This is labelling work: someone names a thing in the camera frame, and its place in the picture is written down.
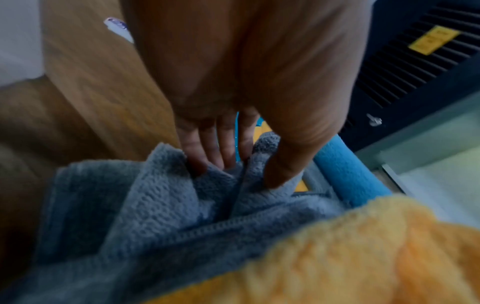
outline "gray towel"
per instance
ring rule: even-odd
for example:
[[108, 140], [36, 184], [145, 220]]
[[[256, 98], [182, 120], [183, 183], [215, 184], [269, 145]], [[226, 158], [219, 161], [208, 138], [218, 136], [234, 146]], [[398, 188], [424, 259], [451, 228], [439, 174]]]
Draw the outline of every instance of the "gray towel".
[[182, 151], [145, 163], [87, 161], [61, 169], [44, 207], [34, 268], [0, 295], [14, 303], [137, 303], [235, 270], [277, 240], [348, 205], [295, 193], [297, 176], [263, 188], [279, 138], [263, 134], [247, 164], [192, 179]]

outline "white wall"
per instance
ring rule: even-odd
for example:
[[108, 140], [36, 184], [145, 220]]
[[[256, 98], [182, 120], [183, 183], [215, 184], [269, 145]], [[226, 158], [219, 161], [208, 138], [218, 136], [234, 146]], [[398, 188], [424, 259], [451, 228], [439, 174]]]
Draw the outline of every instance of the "white wall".
[[43, 74], [39, 0], [0, 0], [0, 86]]
[[399, 178], [411, 195], [441, 220], [480, 228], [480, 146]]

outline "orange fluffy fabric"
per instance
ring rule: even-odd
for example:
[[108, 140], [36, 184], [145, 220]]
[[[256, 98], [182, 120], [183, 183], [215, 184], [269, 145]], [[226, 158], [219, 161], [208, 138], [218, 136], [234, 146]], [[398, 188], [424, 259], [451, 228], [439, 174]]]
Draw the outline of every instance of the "orange fluffy fabric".
[[238, 271], [160, 303], [480, 303], [480, 231], [379, 198], [280, 241]]

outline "white sticker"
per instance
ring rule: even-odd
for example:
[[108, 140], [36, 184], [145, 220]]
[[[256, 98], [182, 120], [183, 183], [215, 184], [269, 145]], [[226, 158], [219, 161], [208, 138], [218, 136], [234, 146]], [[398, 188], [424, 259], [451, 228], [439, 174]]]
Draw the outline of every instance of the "white sticker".
[[134, 43], [134, 39], [127, 28], [127, 24], [120, 19], [109, 17], [103, 22], [108, 27], [108, 29], [115, 34], [122, 36], [131, 43]]

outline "wooden surface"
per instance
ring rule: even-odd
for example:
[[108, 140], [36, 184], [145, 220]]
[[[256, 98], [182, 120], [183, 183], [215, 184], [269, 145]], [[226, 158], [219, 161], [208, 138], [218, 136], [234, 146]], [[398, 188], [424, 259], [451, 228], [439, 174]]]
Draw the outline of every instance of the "wooden surface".
[[55, 170], [112, 157], [46, 77], [0, 88], [0, 288], [29, 264]]
[[43, 0], [46, 74], [116, 158], [178, 146], [170, 106], [133, 44], [110, 32], [118, 0]]

